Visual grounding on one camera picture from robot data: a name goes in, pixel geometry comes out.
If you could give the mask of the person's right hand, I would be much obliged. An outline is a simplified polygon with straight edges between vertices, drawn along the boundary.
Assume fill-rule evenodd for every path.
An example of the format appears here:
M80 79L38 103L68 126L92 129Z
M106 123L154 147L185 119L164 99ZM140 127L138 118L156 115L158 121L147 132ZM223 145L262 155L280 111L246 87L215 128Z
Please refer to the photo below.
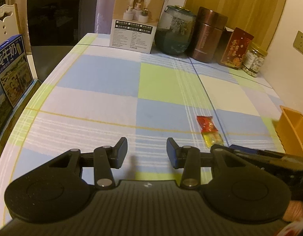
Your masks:
M291 200L288 208L284 213L283 220L287 222L294 222L303 218L303 202Z

